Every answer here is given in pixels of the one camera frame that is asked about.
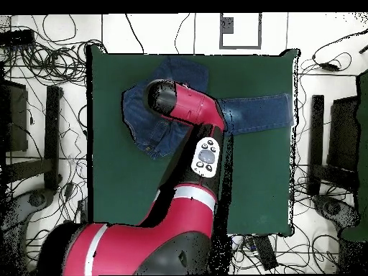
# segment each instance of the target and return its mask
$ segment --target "tangled wires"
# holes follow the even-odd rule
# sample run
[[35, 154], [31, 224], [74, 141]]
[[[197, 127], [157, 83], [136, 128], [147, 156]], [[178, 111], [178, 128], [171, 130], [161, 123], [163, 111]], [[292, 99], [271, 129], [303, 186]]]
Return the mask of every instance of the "tangled wires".
[[[286, 238], [279, 237], [278, 235], [271, 235], [270, 237], [272, 237], [275, 241], [274, 251], [276, 259], [279, 262], [279, 267], [266, 272], [262, 269], [262, 263], [260, 262], [258, 251], [254, 245], [254, 242], [252, 241], [252, 237], [245, 235], [233, 235], [232, 238], [235, 247], [233, 248], [231, 253], [232, 274], [244, 274], [244, 272], [248, 273], [248, 271], [250, 270], [256, 270], [257, 273], [261, 275], [281, 273], [305, 274], [307, 272], [318, 274], [318, 271], [325, 274], [325, 271], [320, 266], [321, 262], [330, 262], [332, 267], [336, 266], [337, 270], [340, 270], [340, 266], [334, 257], [336, 253], [331, 253], [330, 251], [321, 252], [315, 247], [316, 241], [322, 237], [330, 238], [336, 242], [339, 242], [335, 237], [328, 234], [322, 234], [316, 236], [311, 242], [311, 240], [302, 229], [300, 229], [296, 225], [295, 227], [304, 235], [304, 237], [306, 238], [306, 243], [290, 247], [289, 244], [286, 242]], [[287, 251], [277, 250], [278, 242], [280, 242], [281, 239], [283, 239], [285, 245], [288, 247]], [[299, 252], [297, 249], [301, 247], [306, 247], [307, 251]], [[293, 254], [295, 258], [299, 257], [304, 263], [280, 263], [280, 258], [286, 254]]]
[[73, 23], [73, 35], [63, 40], [51, 40], [45, 30], [46, 15], [42, 21], [42, 31], [40, 34], [35, 18], [32, 16], [37, 31], [25, 26], [16, 26], [17, 29], [30, 29], [35, 33], [35, 39], [44, 40], [45, 44], [36, 41], [27, 47], [13, 47], [4, 49], [4, 64], [10, 68], [6, 71], [6, 76], [10, 74], [12, 67], [17, 65], [25, 66], [41, 84], [48, 85], [52, 81], [54, 85], [64, 83], [74, 83], [77, 86], [86, 86], [86, 47], [96, 45], [104, 53], [106, 48], [99, 40], [88, 40], [85, 42], [67, 42], [76, 36], [76, 26], [74, 19], [68, 15]]

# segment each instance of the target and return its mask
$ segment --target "cable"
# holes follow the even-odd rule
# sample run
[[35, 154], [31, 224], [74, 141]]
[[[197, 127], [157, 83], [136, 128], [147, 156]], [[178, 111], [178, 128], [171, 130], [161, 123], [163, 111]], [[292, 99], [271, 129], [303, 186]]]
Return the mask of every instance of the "cable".
[[28, 130], [26, 130], [26, 129], [24, 129], [23, 127], [20, 127], [20, 125], [18, 125], [18, 124], [11, 123], [11, 125], [14, 125], [14, 126], [18, 127], [19, 129], [23, 130], [26, 134], [28, 134], [28, 135], [31, 137], [31, 139], [32, 139], [32, 141], [34, 142], [34, 145], [35, 145], [35, 147], [36, 147], [36, 150], [37, 150], [37, 152], [38, 152], [38, 155], [40, 156], [41, 161], [43, 161], [43, 157], [42, 157], [42, 155], [41, 155], [40, 150], [38, 149], [38, 146], [37, 146], [37, 144], [36, 144], [36, 141], [35, 141], [35, 139], [33, 138], [33, 136], [29, 133], [29, 131], [28, 131]]
[[[22, 50], [12, 51], [10, 49], [4, 49], [6, 65], [10, 64], [11, 68], [6, 71], [6, 74], [11, 72], [13, 66], [17, 65], [18, 60], [22, 60], [25, 67], [32, 73], [32, 77], [26, 77], [25, 79], [36, 79], [41, 84], [47, 85], [42, 81], [49, 81], [51, 76], [57, 84], [62, 83], [74, 83], [78, 86], [86, 85], [86, 61], [81, 57], [83, 52], [86, 57], [87, 45], [95, 45], [100, 48], [102, 52], [107, 53], [106, 48], [99, 40], [89, 40], [85, 42], [70, 42], [70, 43], [59, 43], [62, 41], [70, 40], [76, 35], [76, 28], [74, 27], [73, 34], [64, 40], [52, 41], [46, 34], [45, 31], [45, 20], [48, 15], [44, 18], [42, 23], [42, 29], [45, 36], [39, 33], [35, 18], [32, 16], [37, 31], [25, 26], [15, 26], [17, 29], [30, 29], [37, 34], [37, 39], [40, 38], [49, 46], [35, 42], [33, 47], [28, 47]], [[73, 24], [75, 24], [71, 15], [69, 15]], [[51, 43], [61, 46], [54, 48]]]
[[[42, 28], [43, 28], [43, 30], [44, 30], [44, 33], [46, 33], [46, 31], [45, 31], [45, 19], [46, 19], [46, 17], [44, 18], [44, 22], [42, 23]], [[39, 33], [39, 31], [38, 31], [38, 26], [37, 26], [37, 23], [35, 22], [35, 18], [32, 16], [32, 18], [33, 18], [33, 20], [34, 20], [34, 24], [35, 24], [35, 26], [36, 26], [36, 28], [37, 28], [37, 35], [39, 35], [43, 40], [45, 40], [45, 41], [47, 41], [47, 43], [50, 41], [50, 42], [53, 42], [52, 40], [50, 40], [50, 38], [48, 37], [47, 39], [46, 38], [44, 38], [40, 33]], [[74, 29], [74, 35], [71, 35], [70, 36], [70, 38], [68, 38], [68, 39], [71, 39], [72, 37], [75, 37], [75, 33], [76, 33], [76, 28]], [[93, 43], [93, 44], [95, 44], [95, 45], [98, 45], [98, 40], [89, 40], [88, 42], [74, 42], [74, 43], [68, 43], [68, 44], [59, 44], [59, 43], [57, 43], [57, 42], [54, 42], [55, 44], [57, 44], [57, 45], [74, 45], [74, 46], [72, 46], [72, 49], [75, 47], [75, 45], [77, 45], [78, 43], [81, 43], [81, 45], [78, 47], [78, 49], [80, 50], [82, 47], [83, 47], [83, 49], [85, 50], [85, 47], [86, 47], [86, 45], [88, 44], [88, 43]], [[35, 50], [33, 50], [33, 53], [35, 54], [35, 58], [33, 58], [33, 60], [37, 63], [37, 64], [40, 64], [40, 63], [42, 63], [42, 62], [44, 62], [44, 61], [47, 61], [47, 60], [43, 60], [42, 59], [42, 56], [41, 56], [41, 54], [38, 54], [38, 53], [36, 53], [35, 52]], [[79, 58], [79, 54], [78, 54], [78, 56], [77, 56], [77, 58], [78, 58], [78, 62], [82, 62], [82, 63], [84, 63], [85, 61], [84, 60], [82, 60], [81, 58]], [[48, 67], [47, 66], [41, 66], [41, 67], [39, 67], [38, 65], [36, 66], [36, 67], [34, 67], [34, 68], [39, 68], [40, 70], [41, 69], [48, 69]], [[22, 74], [23, 74], [23, 78], [28, 82], [28, 78], [25, 76], [25, 74], [23, 73], [23, 71], [22, 71], [22, 69], [21, 69], [21, 72], [22, 72]], [[45, 75], [45, 79], [47, 79], [47, 80], [49, 80], [49, 81], [52, 81], [53, 82], [53, 84], [55, 84], [56, 85], [56, 83], [55, 83], [55, 81], [53, 80], [53, 79], [50, 79], [50, 76], [52, 76], [52, 74], [50, 74], [50, 73], [48, 73], [47, 75]], [[29, 87], [32, 89], [32, 91], [33, 91], [33, 93], [35, 94], [35, 96], [36, 96], [36, 98], [37, 98], [37, 100], [40, 102], [40, 104], [41, 104], [41, 106], [42, 106], [42, 113], [45, 115], [45, 110], [44, 110], [44, 108], [43, 108], [43, 104], [41, 103], [41, 101], [40, 101], [40, 99], [38, 98], [38, 96], [37, 96], [37, 94], [35, 93], [35, 91], [33, 90], [33, 87], [30, 85], [30, 83], [28, 82], [28, 84], [29, 84]], [[73, 111], [73, 108], [70, 106], [70, 103], [68, 102], [68, 100], [65, 98], [65, 101], [68, 103], [68, 105], [69, 105], [69, 107], [71, 108], [71, 110], [72, 110], [72, 112], [73, 112], [73, 114], [74, 114], [74, 116], [75, 116], [75, 118], [77, 119], [77, 116], [75, 115], [75, 112]], [[27, 103], [30, 105], [30, 106], [32, 106], [32, 107], [34, 107], [34, 108], [36, 108], [37, 110], [39, 110], [37, 107], [35, 107], [35, 106], [33, 106], [33, 105], [31, 105], [28, 101], [27, 101]], [[69, 127], [69, 129], [65, 132], [65, 134], [68, 132], [68, 131], [72, 131], [72, 132], [74, 132], [72, 129], [70, 129], [70, 127]]]
[[259, 271], [258, 266], [253, 262], [253, 260], [251, 260], [250, 257], [247, 254], [244, 253], [244, 255], [254, 265], [254, 267], [257, 269], [258, 273], [262, 275], [261, 271]]
[[[34, 256], [34, 257], [31, 257], [31, 256], [29, 256], [29, 254], [30, 253], [38, 253], [36, 256]], [[33, 261], [33, 262], [37, 262], [38, 261], [38, 259], [36, 259], [36, 257], [38, 256], [40, 254], [40, 251], [28, 251], [27, 253], [26, 253], [26, 256], [27, 256], [27, 258], [28, 259], [30, 259], [31, 261]]]
[[82, 108], [80, 108], [80, 110], [79, 110], [79, 112], [78, 112], [78, 123], [79, 123], [81, 126], [83, 126], [84, 128], [87, 128], [87, 126], [86, 126], [86, 125], [83, 125], [83, 124], [82, 124], [82, 122], [81, 122], [81, 112], [82, 112], [82, 110], [83, 110], [85, 107], [87, 107], [87, 104], [86, 104], [86, 105], [84, 105]]
[[42, 233], [44, 231], [46, 231], [47, 233], [50, 233], [50, 231], [48, 229], [42, 229], [42, 230], [38, 231], [38, 233], [32, 239], [27, 239], [27, 240], [30, 240], [30, 241], [27, 242], [26, 247], [28, 247], [35, 240], [44, 239], [47, 235], [44, 235], [43, 237], [37, 238], [38, 235], [40, 235], [40, 233]]
[[82, 170], [81, 170], [81, 166], [79, 165], [79, 163], [81, 162], [83, 160], [83, 158], [82, 159], [79, 159], [78, 161], [77, 161], [77, 163], [75, 164], [75, 171], [74, 171], [74, 174], [73, 174], [73, 176], [72, 176], [72, 179], [71, 179], [71, 181], [73, 181], [73, 179], [74, 179], [74, 177], [75, 177], [75, 174], [77, 174], [77, 176], [80, 178], [80, 179], [82, 179], [83, 180], [83, 182], [86, 180], [86, 178], [85, 177], [82, 177]]
[[75, 36], [76, 36], [76, 34], [77, 34], [77, 27], [76, 27], [75, 22], [74, 22], [73, 18], [71, 17], [71, 15], [68, 15], [68, 16], [70, 17], [70, 19], [72, 20], [72, 23], [73, 23], [73, 26], [74, 26], [74, 35], [73, 35], [72, 37], [65, 38], [65, 39], [63, 39], [63, 40], [51, 40], [51, 39], [47, 36], [46, 31], [45, 31], [45, 20], [46, 20], [46, 18], [47, 18], [48, 16], [49, 16], [49, 15], [46, 15], [46, 16], [44, 17], [44, 19], [42, 20], [42, 28], [43, 28], [43, 32], [45, 33], [45, 36], [48, 38], [48, 40], [49, 40], [49, 41], [52, 41], [53, 43], [55, 43], [55, 42], [63, 42], [63, 41], [67, 41], [67, 40], [71, 40], [71, 39], [75, 38]]
[[193, 54], [196, 53], [196, 20], [197, 20], [197, 13], [194, 13]]
[[59, 201], [58, 201], [58, 203], [59, 203], [59, 207], [58, 207], [58, 209], [56, 210], [56, 211], [54, 211], [52, 214], [50, 214], [49, 216], [44, 216], [44, 217], [42, 217], [42, 218], [39, 218], [39, 219], [37, 219], [37, 220], [31, 220], [31, 221], [29, 221], [30, 223], [35, 223], [35, 222], [38, 222], [38, 221], [40, 221], [40, 220], [42, 220], [42, 219], [47, 219], [47, 218], [49, 218], [49, 217], [51, 217], [51, 216], [54, 216], [58, 211], [60, 211], [60, 217], [61, 217], [61, 214], [62, 214], [62, 212], [63, 212], [63, 206], [65, 205], [65, 202], [63, 202], [63, 204], [62, 205], [60, 205], [60, 201], [62, 201], [63, 200], [63, 196], [62, 196], [62, 193], [63, 193], [63, 190], [66, 188], [66, 186], [67, 186], [67, 183], [66, 184], [64, 184], [64, 186], [60, 189], [60, 192], [59, 192]]
[[[316, 61], [315, 61], [315, 57], [316, 57], [316, 53], [315, 55], [313, 56], [312, 59], [310, 60], [305, 60], [301, 65], [301, 69], [302, 69], [302, 72], [298, 74], [298, 84], [299, 86], [301, 87], [301, 94], [299, 92], [298, 96], [297, 96], [297, 105], [296, 105], [296, 111], [297, 111], [297, 114], [298, 114], [298, 111], [300, 110], [301, 111], [301, 115], [297, 116], [297, 123], [298, 125], [295, 127], [295, 153], [296, 153], [296, 158], [294, 159], [294, 163], [295, 163], [295, 173], [298, 174], [300, 173], [300, 177], [298, 178], [298, 182], [294, 185], [292, 185], [293, 187], [293, 190], [294, 190], [294, 193], [293, 193], [293, 204], [296, 204], [296, 203], [299, 203], [300, 205], [302, 206], [305, 206], [307, 209], [301, 213], [298, 213], [298, 214], [294, 214], [294, 216], [299, 216], [299, 215], [302, 215], [303, 213], [306, 213], [307, 211], [309, 211], [310, 209], [313, 209], [312, 207], [312, 201], [311, 201], [311, 197], [309, 195], [305, 196], [307, 193], [306, 193], [306, 187], [305, 187], [305, 184], [307, 183], [306, 180], [309, 179], [309, 182], [311, 182], [311, 178], [308, 177], [308, 174], [307, 172], [302, 168], [302, 166], [309, 166], [309, 165], [301, 165], [300, 164], [300, 160], [301, 160], [301, 156], [300, 156], [300, 153], [299, 153], [299, 149], [298, 149], [298, 146], [299, 146], [299, 142], [302, 138], [302, 136], [305, 134], [306, 131], [309, 130], [309, 128], [306, 129], [306, 119], [305, 119], [305, 116], [304, 116], [304, 106], [306, 104], [306, 101], [307, 101], [307, 94], [305, 92], [305, 89], [303, 87], [303, 84], [302, 84], [302, 77], [304, 75], [307, 75], [309, 74], [311, 71], [313, 70], [316, 70], [316, 69], [319, 69], [319, 68], [328, 68], [328, 65], [324, 65], [323, 67], [321, 67]], [[343, 71], [343, 70], [346, 70], [350, 65], [351, 65], [351, 60], [349, 62], [349, 64], [345, 67], [345, 68], [342, 68], [341, 67], [341, 63], [339, 61], [339, 56], [343, 55], [343, 54], [347, 54], [350, 59], [351, 59], [351, 56], [349, 53], [341, 53], [339, 55], [337, 55], [335, 58], [333, 58], [332, 60], [328, 61], [327, 63], [336, 63], [335, 66], [339, 68], [340, 71]], [[313, 61], [313, 64], [312, 65], [307, 65], [306, 67], [303, 67], [305, 63], [307, 62], [310, 62], [310, 61]], [[299, 132], [296, 132], [296, 128], [301, 128], [301, 131]], [[328, 183], [328, 182], [325, 182], [325, 181], [319, 181], [321, 184], [325, 184], [325, 185], [328, 185], [330, 188], [326, 191], [326, 195], [327, 196], [332, 196], [333, 195], [333, 192], [334, 192], [334, 186], [333, 183]], [[305, 200], [308, 200], [309, 201], [309, 204], [306, 205], [303, 203], [303, 201]], [[312, 242], [312, 245], [311, 245], [311, 242], [310, 242], [310, 239], [308, 238], [308, 236], [297, 226], [294, 224], [294, 226], [299, 229], [302, 234], [305, 235], [305, 237], [307, 238], [307, 244], [299, 244], [295, 247], [289, 247], [288, 246], [288, 243], [285, 241], [285, 238], [284, 238], [284, 241], [285, 241], [285, 244], [287, 245], [287, 247], [289, 248], [289, 251], [287, 252], [290, 252], [290, 253], [293, 253], [293, 254], [297, 254], [293, 251], [294, 248], [296, 247], [301, 247], [301, 246], [307, 246], [307, 252], [308, 252], [308, 259], [305, 262], [304, 265], [286, 265], [286, 264], [280, 264], [280, 266], [284, 267], [284, 273], [286, 273], [286, 269], [290, 269], [294, 272], [297, 272], [298, 274], [303, 274], [305, 273], [304, 271], [302, 270], [299, 270], [300, 267], [311, 267], [309, 265], [310, 263], [310, 254], [312, 254], [313, 256], [313, 260], [315, 261], [315, 264], [316, 266], [318, 267], [318, 269], [320, 271], [323, 271], [321, 269], [321, 267], [318, 265], [317, 261], [316, 261], [316, 253], [318, 252], [315, 248], [314, 248], [314, 244], [315, 244], [315, 239], [313, 240]], [[324, 255], [321, 255], [322, 257], [326, 258], [327, 260], [331, 260], [331, 254], [328, 253], [327, 254], [328, 256], [324, 256]]]
[[[315, 248], [314, 248], [314, 244], [315, 244], [315, 242], [318, 240], [318, 239], [320, 239], [321, 237], [328, 237], [328, 238], [331, 238], [331, 239], [333, 239], [335, 242], [337, 242], [337, 243], [339, 243], [339, 241], [338, 241], [338, 239], [336, 239], [335, 237], [333, 237], [333, 236], [331, 236], [331, 235], [328, 235], [328, 234], [323, 234], [323, 235], [319, 235], [319, 236], [317, 236], [313, 241], [312, 241], [312, 255], [313, 255], [313, 259], [314, 259], [314, 262], [315, 262], [315, 264], [316, 264], [316, 266], [317, 266], [317, 268], [323, 273], [323, 274], [326, 274], [322, 269], [321, 269], [321, 267], [319, 266], [319, 264], [317, 263], [317, 257], [316, 257], [316, 251], [315, 251]], [[331, 262], [333, 262], [336, 266], [337, 266], [337, 268], [339, 269], [339, 264], [335, 261], [335, 259], [333, 259], [333, 260], [330, 260]]]
[[329, 70], [329, 71], [334, 71], [334, 72], [341, 72], [341, 71], [344, 71], [344, 70], [346, 70], [346, 69], [350, 66], [350, 64], [351, 64], [351, 55], [350, 55], [349, 53], [347, 53], [347, 52], [343, 52], [343, 53], [341, 53], [341, 54], [337, 55], [337, 56], [333, 59], [333, 60], [335, 60], [338, 56], [343, 55], [343, 54], [347, 54], [347, 55], [350, 57], [350, 63], [349, 63], [349, 65], [348, 65], [346, 68], [341, 69], [341, 66], [340, 66], [340, 68], [339, 68], [339, 67], [337, 67], [336, 65], [332, 65], [330, 62], [327, 62], [327, 63], [317, 63], [317, 62], [316, 62], [316, 54], [317, 54], [317, 52], [318, 52], [318, 51], [320, 51], [320, 50], [322, 50], [322, 49], [323, 49], [323, 48], [325, 48], [325, 47], [328, 47], [329, 45], [332, 45], [333, 43], [340, 42], [340, 41], [342, 41], [342, 40], [344, 40], [344, 39], [346, 39], [346, 38], [352, 37], [352, 36], [365, 35], [366, 33], [368, 33], [368, 29], [365, 29], [365, 30], [364, 30], [364, 31], [362, 31], [362, 32], [357, 32], [357, 33], [349, 34], [349, 35], [344, 36], [344, 37], [342, 37], [342, 38], [339, 38], [339, 39], [337, 39], [337, 40], [335, 40], [335, 41], [333, 41], [333, 42], [330, 42], [330, 43], [328, 43], [327, 45], [324, 45], [324, 46], [320, 47], [319, 49], [317, 49], [317, 50], [314, 52], [313, 56], [312, 56], [312, 60], [314, 61], [314, 63], [315, 63], [316, 65], [320, 66], [320, 67], [321, 67], [322, 69], [324, 69], [324, 70]]
[[179, 35], [179, 31], [180, 31], [180, 28], [183, 24], [183, 22], [189, 17], [190, 13], [187, 15], [186, 18], [184, 18], [184, 20], [180, 23], [180, 26], [179, 26], [179, 29], [178, 29], [178, 32], [176, 33], [176, 37], [175, 37], [175, 40], [174, 40], [174, 46], [175, 46], [175, 49], [176, 49], [176, 52], [178, 52], [179, 54], [179, 51], [178, 51], [178, 48], [176, 47], [176, 39], [178, 38], [178, 35]]
[[22, 114], [22, 113], [23, 113], [23, 112], [25, 112], [25, 111], [28, 111], [28, 112], [29, 112], [29, 115], [31, 116], [31, 117], [29, 118], [29, 123], [30, 123], [31, 125], [33, 125], [33, 124], [35, 123], [35, 121], [33, 120], [32, 112], [31, 112], [29, 109], [26, 109], [26, 110], [20, 111], [19, 113], [20, 113], [20, 114]]
[[129, 18], [128, 18], [128, 14], [125, 14], [125, 17], [126, 17], [126, 20], [128, 20], [128, 23], [129, 23], [130, 29], [132, 30], [132, 33], [133, 33], [133, 35], [134, 35], [135, 39], [138, 41], [139, 45], [140, 45], [140, 46], [141, 46], [141, 48], [142, 48], [142, 53], [144, 54], [143, 45], [142, 45], [142, 43], [139, 41], [138, 37], [135, 35], [135, 32], [134, 32], [134, 30], [133, 30], [132, 23], [130, 23], [130, 20], [129, 20]]

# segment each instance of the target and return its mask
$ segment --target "robot control buttons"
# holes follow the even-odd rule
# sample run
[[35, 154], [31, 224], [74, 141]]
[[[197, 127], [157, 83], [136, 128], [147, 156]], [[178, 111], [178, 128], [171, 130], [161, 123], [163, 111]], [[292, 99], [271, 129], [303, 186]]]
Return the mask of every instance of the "robot control buttons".
[[197, 143], [195, 148], [192, 170], [204, 178], [212, 178], [216, 174], [219, 161], [220, 147], [212, 137], [205, 137]]
[[213, 164], [215, 162], [215, 154], [208, 149], [204, 149], [199, 153], [198, 159], [207, 164]]

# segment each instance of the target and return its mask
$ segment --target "floor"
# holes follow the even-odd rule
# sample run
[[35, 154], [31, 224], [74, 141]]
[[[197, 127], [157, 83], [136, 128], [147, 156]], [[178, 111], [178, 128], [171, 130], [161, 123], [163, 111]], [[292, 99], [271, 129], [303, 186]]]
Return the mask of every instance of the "floor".
[[[242, 22], [244, 20], [257, 20], [247, 14], [224, 14], [225, 17], [234, 17], [234, 34], [239, 37]], [[124, 14], [108, 15], [50, 15], [45, 16], [13, 16], [11, 26], [29, 27], [38, 32], [37, 41], [49, 47], [59, 47], [68, 43], [67, 47], [79, 46], [79, 42], [87, 40], [100, 40], [105, 45], [109, 53], [141, 53], [142, 48], [146, 53], [186, 53], [186, 54], [260, 54], [279, 55], [285, 48], [298, 48], [301, 50], [299, 59], [298, 84], [298, 107], [299, 125], [298, 135], [298, 156], [296, 162], [300, 164], [295, 181], [303, 182], [305, 167], [307, 164], [308, 132], [309, 128], [309, 108], [311, 96], [323, 94], [325, 96], [325, 116], [324, 121], [324, 148], [323, 161], [326, 164], [329, 133], [329, 106], [334, 99], [353, 96], [357, 94], [355, 86], [355, 76], [368, 68], [368, 52], [360, 55], [359, 50], [368, 44], [368, 35], [352, 37], [332, 44], [316, 56], [318, 62], [326, 62], [335, 58], [338, 54], [347, 52], [351, 55], [351, 65], [344, 71], [338, 73], [327, 73], [321, 69], [303, 70], [313, 64], [311, 56], [321, 46], [333, 42], [345, 35], [361, 32], [368, 27], [368, 15], [361, 13], [263, 13], [262, 15], [262, 47], [260, 50], [220, 50], [219, 49], [219, 14], [129, 14], [129, 21], [132, 24], [135, 35], [139, 38], [142, 46], [138, 43]], [[9, 26], [6, 17], [0, 17], [3, 26]], [[248, 34], [248, 41], [242, 41], [242, 45], [254, 44], [254, 31], [256, 24], [249, 21], [247, 29], [252, 34]], [[237, 43], [237, 38], [231, 42], [229, 39], [224, 43]], [[83, 50], [79, 52], [79, 68], [83, 69]], [[344, 68], [349, 64], [349, 56], [344, 54], [339, 59]], [[44, 129], [45, 117], [42, 107], [45, 107], [46, 89], [44, 84], [52, 84], [48, 78], [34, 79], [31, 72], [24, 66], [22, 59], [9, 69], [8, 79], [23, 83], [29, 92], [29, 112], [32, 113], [34, 124], [29, 124], [29, 133], [33, 136], [40, 153], [44, 151]], [[63, 214], [60, 214], [62, 202], [55, 196], [55, 202], [44, 211], [36, 213], [32, 217], [32, 223], [27, 231], [27, 238], [32, 241], [28, 247], [28, 256], [34, 257], [29, 261], [29, 267], [35, 265], [40, 244], [46, 236], [46, 231], [51, 230], [65, 219], [73, 219], [77, 208], [77, 202], [88, 195], [86, 185], [86, 138], [83, 134], [86, 125], [86, 88], [83, 86], [83, 71], [80, 76], [74, 77], [74, 83], [62, 84], [65, 98], [62, 98], [60, 108], [62, 118], [60, 119], [60, 173], [64, 180], [60, 186], [73, 180], [79, 187], [75, 189], [72, 198], [65, 204]], [[80, 122], [78, 122], [78, 112], [80, 112]], [[13, 152], [7, 155], [7, 162], [21, 162], [38, 158], [37, 148], [32, 139], [28, 139], [29, 149], [26, 152]], [[42, 176], [30, 178], [23, 181], [14, 194], [18, 195], [27, 190], [42, 187]], [[335, 190], [335, 193], [343, 193], [343, 190]], [[352, 203], [350, 195], [345, 201]], [[295, 233], [288, 238], [270, 236], [270, 240], [277, 255], [277, 260], [283, 266], [275, 270], [265, 272], [260, 267], [257, 253], [243, 249], [239, 246], [243, 237], [235, 236], [234, 258], [230, 266], [231, 274], [282, 274], [282, 273], [334, 273], [336, 266], [334, 259], [337, 259], [338, 244], [331, 237], [319, 237], [314, 245], [314, 252], [320, 252], [313, 258], [310, 247], [311, 242], [316, 237], [327, 234], [336, 237], [334, 225], [320, 217], [313, 210], [313, 203], [303, 193], [295, 193], [299, 202], [295, 203], [294, 219]]]

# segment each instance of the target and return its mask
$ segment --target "denim fabric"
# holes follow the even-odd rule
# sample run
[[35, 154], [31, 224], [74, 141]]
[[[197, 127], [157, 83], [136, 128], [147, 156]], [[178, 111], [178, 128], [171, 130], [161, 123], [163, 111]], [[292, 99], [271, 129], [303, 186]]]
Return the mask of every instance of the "denim fabric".
[[[154, 79], [175, 80], [206, 92], [208, 69], [178, 56], [167, 56], [147, 79], [123, 93], [122, 113], [133, 140], [152, 159], [172, 154], [189, 130], [189, 126], [168, 121], [148, 111], [143, 104], [146, 85]], [[229, 135], [256, 132], [293, 125], [292, 99], [289, 94], [256, 98], [218, 100]]]

